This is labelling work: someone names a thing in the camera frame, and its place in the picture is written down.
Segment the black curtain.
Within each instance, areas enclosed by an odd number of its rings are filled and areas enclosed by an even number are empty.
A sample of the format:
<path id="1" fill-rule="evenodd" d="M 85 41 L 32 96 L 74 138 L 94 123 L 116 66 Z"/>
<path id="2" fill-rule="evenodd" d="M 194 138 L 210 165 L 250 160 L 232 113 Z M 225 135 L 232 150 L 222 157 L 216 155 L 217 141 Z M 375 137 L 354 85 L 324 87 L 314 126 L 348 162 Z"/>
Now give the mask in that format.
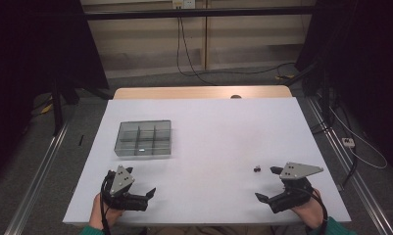
<path id="1" fill-rule="evenodd" d="M 0 0 L 0 171 L 31 119 L 32 101 L 78 101 L 109 87 L 80 0 Z"/>
<path id="2" fill-rule="evenodd" d="M 393 166 L 393 0 L 316 0 L 339 12 L 312 15 L 296 62 L 300 71 L 323 49 L 344 103 Z"/>

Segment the person's right hand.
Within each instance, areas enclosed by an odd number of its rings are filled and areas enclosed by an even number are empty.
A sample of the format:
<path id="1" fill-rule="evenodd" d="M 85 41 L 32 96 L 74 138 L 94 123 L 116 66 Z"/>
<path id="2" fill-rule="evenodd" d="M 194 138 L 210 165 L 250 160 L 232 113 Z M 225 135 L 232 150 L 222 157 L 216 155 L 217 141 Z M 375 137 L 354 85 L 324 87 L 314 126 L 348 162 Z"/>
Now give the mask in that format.
<path id="1" fill-rule="evenodd" d="M 315 198 L 311 198 L 304 205 L 294 207 L 291 210 L 295 212 L 299 218 L 312 229 L 317 229 L 322 225 L 323 209 Z"/>

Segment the light wooden table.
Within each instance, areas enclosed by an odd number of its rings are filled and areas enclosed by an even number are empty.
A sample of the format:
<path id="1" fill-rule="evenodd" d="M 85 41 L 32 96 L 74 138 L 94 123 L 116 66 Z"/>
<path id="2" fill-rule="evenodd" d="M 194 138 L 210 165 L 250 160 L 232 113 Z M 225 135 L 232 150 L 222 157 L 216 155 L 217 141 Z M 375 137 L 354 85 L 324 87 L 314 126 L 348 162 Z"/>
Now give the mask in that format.
<path id="1" fill-rule="evenodd" d="M 284 85 L 252 86 L 183 86 L 120 88 L 114 99 L 239 99 L 239 98 L 290 98 Z"/>

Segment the white wall socket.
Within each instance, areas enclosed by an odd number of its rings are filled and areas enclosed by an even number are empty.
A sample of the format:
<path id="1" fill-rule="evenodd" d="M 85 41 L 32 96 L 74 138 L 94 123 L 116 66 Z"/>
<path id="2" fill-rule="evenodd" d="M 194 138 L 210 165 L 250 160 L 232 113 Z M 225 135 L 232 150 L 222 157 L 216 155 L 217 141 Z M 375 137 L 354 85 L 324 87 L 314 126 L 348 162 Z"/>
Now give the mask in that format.
<path id="1" fill-rule="evenodd" d="M 172 7 L 174 9 L 195 9 L 195 0 L 172 0 Z"/>

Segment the person's left hand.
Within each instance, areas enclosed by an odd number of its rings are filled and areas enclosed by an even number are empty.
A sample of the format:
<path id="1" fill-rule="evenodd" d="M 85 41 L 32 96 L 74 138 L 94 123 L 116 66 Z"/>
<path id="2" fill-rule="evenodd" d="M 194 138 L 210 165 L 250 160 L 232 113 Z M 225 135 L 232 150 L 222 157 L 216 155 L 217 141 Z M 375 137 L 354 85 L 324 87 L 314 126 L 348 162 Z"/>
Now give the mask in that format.
<path id="1" fill-rule="evenodd" d="M 106 218 L 108 226 L 113 227 L 122 215 L 123 211 L 109 208 L 101 202 L 101 195 L 97 194 L 93 200 L 88 225 L 94 229 L 102 230 L 104 228 L 103 218 Z"/>

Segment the silver metal floor rail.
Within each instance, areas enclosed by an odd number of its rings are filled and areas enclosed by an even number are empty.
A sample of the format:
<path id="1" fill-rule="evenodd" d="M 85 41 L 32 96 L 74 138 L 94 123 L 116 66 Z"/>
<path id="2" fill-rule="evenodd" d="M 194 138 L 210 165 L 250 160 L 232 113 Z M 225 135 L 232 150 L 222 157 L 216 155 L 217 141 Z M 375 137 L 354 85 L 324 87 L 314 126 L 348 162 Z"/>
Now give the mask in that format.
<path id="1" fill-rule="evenodd" d="M 43 160 L 34 175 L 28 189 L 25 192 L 16 212 L 14 213 L 4 235 L 22 235 L 27 220 L 34 208 L 34 205 L 39 197 L 41 188 L 45 182 L 53 162 L 59 152 L 63 140 L 68 131 L 69 121 L 63 122 L 61 127 L 53 136 L 51 143 L 43 157 Z"/>
<path id="2" fill-rule="evenodd" d="M 343 132 L 346 134 L 347 138 L 352 138 L 354 141 L 359 140 L 363 142 L 367 147 L 372 148 L 381 157 L 382 154 L 378 152 L 371 144 L 366 141 L 362 136 L 357 134 L 352 126 L 351 122 L 348 120 L 347 115 L 344 114 L 345 120 L 339 117 L 339 115 L 332 109 L 330 117 L 333 118 L 333 125 L 327 127 L 321 116 L 321 107 L 319 101 L 316 98 L 307 98 L 308 104 L 313 111 L 314 116 L 318 120 L 318 126 L 320 127 L 320 132 L 324 134 L 325 138 L 328 140 L 334 154 L 336 155 L 338 161 L 341 163 L 342 167 L 346 172 L 346 176 L 338 184 L 338 189 L 341 192 L 346 190 L 347 185 L 352 185 L 356 194 L 358 195 L 360 202 L 365 208 L 365 212 L 370 217 L 371 223 L 375 226 L 378 235 L 393 235 L 392 223 L 388 219 L 385 210 L 381 207 L 381 204 L 374 197 L 368 184 L 364 181 L 361 174 L 358 171 L 359 165 L 366 165 L 371 170 L 386 169 L 387 163 L 384 165 L 377 165 L 364 160 L 361 156 L 355 153 L 355 148 L 344 147 L 342 144 L 342 138 L 335 131 L 334 127 L 339 125 Z"/>

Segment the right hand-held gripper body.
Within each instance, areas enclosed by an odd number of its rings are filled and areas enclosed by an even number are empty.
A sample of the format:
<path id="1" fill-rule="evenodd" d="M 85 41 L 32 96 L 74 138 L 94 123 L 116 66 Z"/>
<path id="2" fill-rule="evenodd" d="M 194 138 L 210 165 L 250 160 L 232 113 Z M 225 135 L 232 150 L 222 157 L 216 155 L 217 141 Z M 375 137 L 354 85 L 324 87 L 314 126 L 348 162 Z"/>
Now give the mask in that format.
<path id="1" fill-rule="evenodd" d="M 320 166 L 289 162 L 283 167 L 279 179 L 283 183 L 283 192 L 269 199 L 268 205 L 274 213 L 284 212 L 307 203 L 314 192 L 308 176 L 320 173 Z"/>

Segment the black horizontal metal bar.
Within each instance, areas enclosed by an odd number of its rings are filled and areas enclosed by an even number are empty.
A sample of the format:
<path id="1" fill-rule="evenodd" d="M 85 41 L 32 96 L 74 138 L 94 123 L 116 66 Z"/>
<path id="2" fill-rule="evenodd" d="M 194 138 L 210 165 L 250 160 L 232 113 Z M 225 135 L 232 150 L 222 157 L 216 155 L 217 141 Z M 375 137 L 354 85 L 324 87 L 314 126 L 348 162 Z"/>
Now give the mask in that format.
<path id="1" fill-rule="evenodd" d="M 308 15 L 316 10 L 313 6 L 271 7 L 271 8 L 226 8 L 226 9 L 184 9 L 128 12 L 87 12 L 83 16 L 90 21 L 174 19 L 237 16 L 285 16 Z"/>

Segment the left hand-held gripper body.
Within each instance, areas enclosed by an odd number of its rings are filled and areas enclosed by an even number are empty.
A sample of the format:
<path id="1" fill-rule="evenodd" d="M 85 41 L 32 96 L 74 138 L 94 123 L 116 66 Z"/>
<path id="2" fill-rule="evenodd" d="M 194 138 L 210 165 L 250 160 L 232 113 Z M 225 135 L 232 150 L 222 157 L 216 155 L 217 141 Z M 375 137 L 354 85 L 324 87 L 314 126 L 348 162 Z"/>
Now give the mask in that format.
<path id="1" fill-rule="evenodd" d="M 145 212 L 149 199 L 129 193 L 135 179 L 119 165 L 116 171 L 109 170 L 101 185 L 101 201 L 109 208 L 119 211 Z"/>

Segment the clear grey plastic compartment box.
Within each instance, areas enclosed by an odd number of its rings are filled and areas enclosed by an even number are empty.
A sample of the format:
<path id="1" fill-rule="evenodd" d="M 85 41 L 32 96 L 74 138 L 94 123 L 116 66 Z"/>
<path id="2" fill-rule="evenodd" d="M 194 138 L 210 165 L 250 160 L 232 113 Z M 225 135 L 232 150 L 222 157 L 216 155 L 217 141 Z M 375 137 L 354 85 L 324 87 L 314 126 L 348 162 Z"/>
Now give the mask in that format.
<path id="1" fill-rule="evenodd" d="M 115 144 L 118 157 L 169 156 L 172 152 L 170 120 L 124 121 Z"/>

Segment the black metal stand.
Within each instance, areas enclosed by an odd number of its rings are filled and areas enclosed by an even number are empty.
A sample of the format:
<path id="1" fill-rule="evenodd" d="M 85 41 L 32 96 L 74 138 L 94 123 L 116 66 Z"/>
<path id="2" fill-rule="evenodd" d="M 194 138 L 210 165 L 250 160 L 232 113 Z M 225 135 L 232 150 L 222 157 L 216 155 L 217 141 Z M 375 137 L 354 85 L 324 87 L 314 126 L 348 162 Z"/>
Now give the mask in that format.
<path id="1" fill-rule="evenodd" d="M 320 107 L 322 121 L 327 127 L 332 126 L 330 118 L 329 104 L 329 73 L 326 71 L 322 62 L 316 61 L 311 63 L 305 69 L 301 70 L 293 78 L 285 83 L 291 86 L 297 82 L 301 82 L 303 93 L 306 96 L 314 96 L 320 91 Z"/>
<path id="2" fill-rule="evenodd" d="M 61 98 L 64 98 L 69 105 L 76 105 L 79 97 L 72 83 L 61 80 L 57 76 L 51 78 L 51 95 L 55 121 L 54 136 L 57 136 L 64 125 Z"/>

